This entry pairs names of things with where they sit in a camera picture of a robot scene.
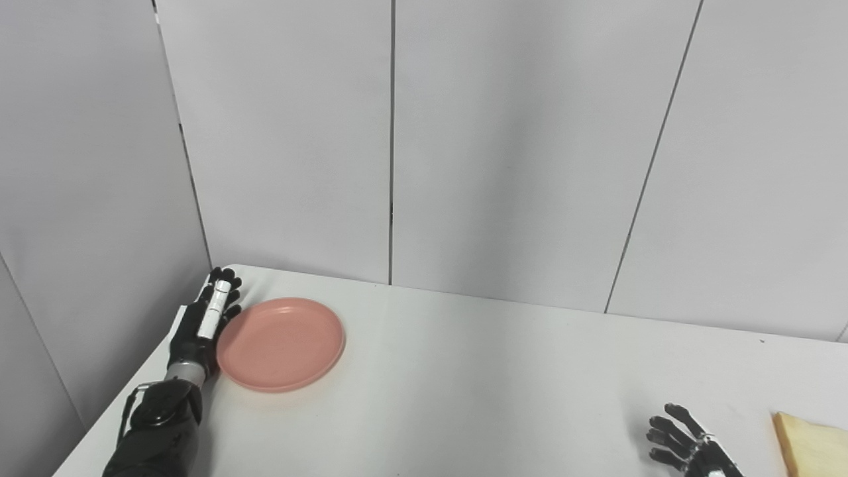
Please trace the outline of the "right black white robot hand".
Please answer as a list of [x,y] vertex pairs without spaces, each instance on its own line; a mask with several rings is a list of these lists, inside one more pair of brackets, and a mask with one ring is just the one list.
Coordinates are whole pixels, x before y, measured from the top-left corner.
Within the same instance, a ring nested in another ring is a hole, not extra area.
[[664,405],[663,415],[649,419],[646,439],[654,444],[649,458],[682,476],[742,476],[739,466],[719,441],[686,407]]

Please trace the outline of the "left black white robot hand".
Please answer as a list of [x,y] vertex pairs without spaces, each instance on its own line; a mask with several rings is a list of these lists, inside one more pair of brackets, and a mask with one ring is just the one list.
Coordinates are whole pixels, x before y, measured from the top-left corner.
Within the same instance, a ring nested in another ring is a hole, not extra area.
[[241,285],[233,269],[212,269],[170,341],[167,380],[178,378],[201,387],[217,374],[216,347],[225,327],[242,311]]

